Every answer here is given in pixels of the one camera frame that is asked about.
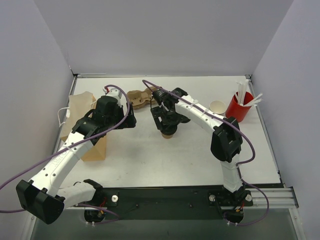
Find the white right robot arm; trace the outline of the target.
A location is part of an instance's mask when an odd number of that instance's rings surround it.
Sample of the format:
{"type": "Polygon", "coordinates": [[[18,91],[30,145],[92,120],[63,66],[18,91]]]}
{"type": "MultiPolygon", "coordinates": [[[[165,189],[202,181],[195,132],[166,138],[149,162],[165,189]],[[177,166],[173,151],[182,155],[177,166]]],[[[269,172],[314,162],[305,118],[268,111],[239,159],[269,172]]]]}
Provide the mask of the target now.
{"type": "Polygon", "coordinates": [[[162,136],[171,138],[179,124],[196,123],[211,135],[210,151],[221,163],[223,187],[232,194],[240,193],[243,182],[236,164],[243,139],[238,121],[213,113],[178,87],[169,93],[157,88],[152,97],[158,106],[151,107],[150,112],[162,136]]]}

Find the brown paper coffee cup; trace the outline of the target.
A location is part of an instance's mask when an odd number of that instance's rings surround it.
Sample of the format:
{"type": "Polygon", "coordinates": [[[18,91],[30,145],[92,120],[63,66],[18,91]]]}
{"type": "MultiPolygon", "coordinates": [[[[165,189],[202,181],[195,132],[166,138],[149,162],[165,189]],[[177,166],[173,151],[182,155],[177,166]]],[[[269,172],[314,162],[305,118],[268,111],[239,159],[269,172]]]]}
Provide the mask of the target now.
{"type": "Polygon", "coordinates": [[[170,138],[172,138],[174,135],[173,134],[171,134],[171,135],[166,135],[166,134],[161,134],[162,135],[162,137],[163,138],[165,138],[165,139],[170,139],[170,138]]]}

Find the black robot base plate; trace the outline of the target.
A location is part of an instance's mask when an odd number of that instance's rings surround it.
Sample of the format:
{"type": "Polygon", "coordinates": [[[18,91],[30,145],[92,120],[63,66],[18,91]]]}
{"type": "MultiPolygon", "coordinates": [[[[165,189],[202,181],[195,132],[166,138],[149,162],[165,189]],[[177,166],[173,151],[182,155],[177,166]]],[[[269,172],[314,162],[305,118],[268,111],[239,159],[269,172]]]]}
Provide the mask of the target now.
{"type": "Polygon", "coordinates": [[[243,219],[244,207],[253,206],[251,192],[242,187],[230,193],[222,185],[105,187],[85,205],[89,223],[111,220],[220,220],[243,219]]]}

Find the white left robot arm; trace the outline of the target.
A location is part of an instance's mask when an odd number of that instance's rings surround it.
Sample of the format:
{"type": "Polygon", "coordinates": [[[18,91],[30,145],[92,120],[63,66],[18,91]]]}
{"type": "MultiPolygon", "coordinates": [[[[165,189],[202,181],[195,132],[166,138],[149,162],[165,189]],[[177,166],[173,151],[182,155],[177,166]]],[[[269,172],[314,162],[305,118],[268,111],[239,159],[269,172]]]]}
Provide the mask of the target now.
{"type": "Polygon", "coordinates": [[[121,104],[126,93],[112,84],[104,92],[96,107],[76,121],[63,146],[44,168],[16,186],[21,207],[47,225],[55,222],[66,208],[84,202],[92,206],[101,203],[103,187],[93,180],[86,179],[67,188],[61,185],[77,162],[108,132],[136,125],[130,101],[126,100],[126,107],[121,104]]]}

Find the black plastic cup lid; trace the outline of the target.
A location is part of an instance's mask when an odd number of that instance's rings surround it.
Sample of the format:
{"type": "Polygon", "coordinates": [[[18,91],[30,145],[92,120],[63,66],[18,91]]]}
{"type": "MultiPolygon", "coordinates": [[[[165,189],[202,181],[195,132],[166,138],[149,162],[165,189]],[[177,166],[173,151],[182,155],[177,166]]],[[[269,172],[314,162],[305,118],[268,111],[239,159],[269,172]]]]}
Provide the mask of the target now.
{"type": "Polygon", "coordinates": [[[176,133],[177,129],[177,125],[164,125],[160,132],[165,136],[172,136],[176,133]]]}

